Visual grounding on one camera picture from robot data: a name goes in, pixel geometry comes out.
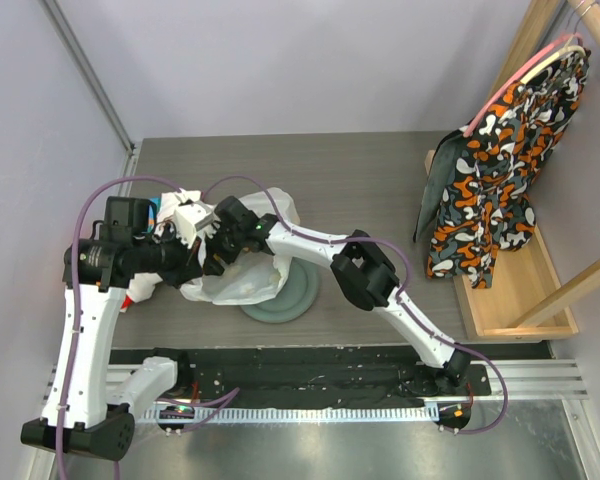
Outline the white plastic bag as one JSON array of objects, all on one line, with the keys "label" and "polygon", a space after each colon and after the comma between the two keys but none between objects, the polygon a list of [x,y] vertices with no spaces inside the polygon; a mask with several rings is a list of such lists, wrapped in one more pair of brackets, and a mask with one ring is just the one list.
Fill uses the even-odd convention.
[{"label": "white plastic bag", "polygon": [[[277,187],[269,188],[282,217],[298,224],[292,197]],[[239,200],[258,216],[274,213],[271,202],[263,192],[240,197]],[[191,280],[179,289],[189,301],[207,302],[219,306],[254,305],[268,301],[284,287],[289,277],[292,257],[270,256],[266,253],[241,253],[221,276],[205,276]]]}]

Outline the colourful rainbow cartoon cloth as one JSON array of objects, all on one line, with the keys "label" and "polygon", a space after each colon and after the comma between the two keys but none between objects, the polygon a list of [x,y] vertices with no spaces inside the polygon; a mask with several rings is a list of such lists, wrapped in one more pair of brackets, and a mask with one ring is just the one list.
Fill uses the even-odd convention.
[{"label": "colourful rainbow cartoon cloth", "polygon": [[[159,234],[162,233],[164,222],[169,219],[177,206],[186,203],[188,200],[198,201],[202,197],[200,190],[179,190],[175,192],[162,193],[156,205],[158,211],[151,215],[150,225],[157,228]],[[125,300],[120,308],[120,312],[124,313],[132,304],[140,303],[148,300],[156,286],[162,282],[161,277],[157,273],[140,273],[136,274],[130,281],[129,288],[126,290]]]}]

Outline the grey-blue round plate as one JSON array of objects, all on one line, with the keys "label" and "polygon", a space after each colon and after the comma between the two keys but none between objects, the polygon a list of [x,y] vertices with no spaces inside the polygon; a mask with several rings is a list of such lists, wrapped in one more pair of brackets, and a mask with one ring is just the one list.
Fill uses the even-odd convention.
[{"label": "grey-blue round plate", "polygon": [[318,267],[303,260],[293,259],[288,279],[273,299],[254,305],[241,305],[240,309],[248,317],[261,323],[287,323],[299,318],[311,308],[320,286]]}]

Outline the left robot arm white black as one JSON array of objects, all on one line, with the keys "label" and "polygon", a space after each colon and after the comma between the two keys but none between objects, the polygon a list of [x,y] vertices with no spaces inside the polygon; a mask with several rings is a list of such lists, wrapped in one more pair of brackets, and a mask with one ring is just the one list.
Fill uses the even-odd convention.
[{"label": "left robot arm white black", "polygon": [[23,444],[119,461],[136,420],[164,394],[185,397],[194,373],[183,350],[155,348],[112,392],[106,375],[118,315],[133,277],[155,274],[179,286],[200,273],[194,253],[175,237],[155,240],[149,199],[110,197],[92,234],[64,255],[66,320],[56,375],[38,419],[23,424]]}]

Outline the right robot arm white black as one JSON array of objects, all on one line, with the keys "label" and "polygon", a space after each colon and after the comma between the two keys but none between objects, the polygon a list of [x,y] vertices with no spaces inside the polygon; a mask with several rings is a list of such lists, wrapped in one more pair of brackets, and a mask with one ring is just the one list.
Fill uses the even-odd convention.
[{"label": "right robot arm white black", "polygon": [[214,208],[203,271],[220,275],[246,252],[291,257],[324,267],[349,303],[378,314],[408,341],[432,369],[437,391],[455,394],[468,381],[471,355],[415,305],[396,267],[381,250],[384,244],[362,230],[334,235],[294,225],[276,212],[259,216],[230,196]]}]

